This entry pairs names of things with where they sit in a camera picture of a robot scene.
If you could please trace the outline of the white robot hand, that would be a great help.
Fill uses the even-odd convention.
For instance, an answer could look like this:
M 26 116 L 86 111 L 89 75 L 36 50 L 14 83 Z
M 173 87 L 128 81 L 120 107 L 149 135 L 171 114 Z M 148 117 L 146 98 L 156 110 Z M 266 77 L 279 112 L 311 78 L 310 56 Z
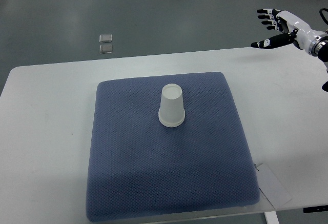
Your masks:
M 300 50 L 314 50 L 314 46 L 322 38 L 321 31 L 312 29 L 309 24 L 288 11 L 265 8 L 258 9 L 257 13 L 259 14 L 258 19 L 262 20 L 261 23 L 266 25 L 268 30 L 288 33 L 253 42 L 251 43 L 252 48 L 275 49 L 294 42 L 294 45 Z

